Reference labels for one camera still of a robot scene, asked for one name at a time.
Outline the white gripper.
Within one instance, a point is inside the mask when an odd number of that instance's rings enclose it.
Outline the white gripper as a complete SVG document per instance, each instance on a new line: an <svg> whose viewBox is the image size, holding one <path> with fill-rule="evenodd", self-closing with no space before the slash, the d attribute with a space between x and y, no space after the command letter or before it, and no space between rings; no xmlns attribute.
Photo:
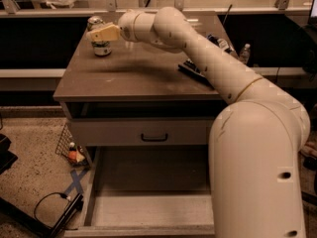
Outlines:
<svg viewBox="0 0 317 238"><path fill-rule="evenodd" d="M86 34L86 37L91 42L110 42L117 41L121 36L128 42L136 40L134 33L134 23L137 13L134 10L129 10L124 13L118 20L118 26L113 23L102 25L99 28L93 29Z"/></svg>

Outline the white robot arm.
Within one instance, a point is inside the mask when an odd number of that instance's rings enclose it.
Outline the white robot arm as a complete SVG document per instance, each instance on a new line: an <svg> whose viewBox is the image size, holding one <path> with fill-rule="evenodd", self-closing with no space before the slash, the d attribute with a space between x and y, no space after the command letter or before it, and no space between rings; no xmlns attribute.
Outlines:
<svg viewBox="0 0 317 238"><path fill-rule="evenodd" d="M198 34L173 7L129 10L87 37L179 49L226 101L209 136L216 238L306 238L298 153L310 119L298 100Z"/></svg>

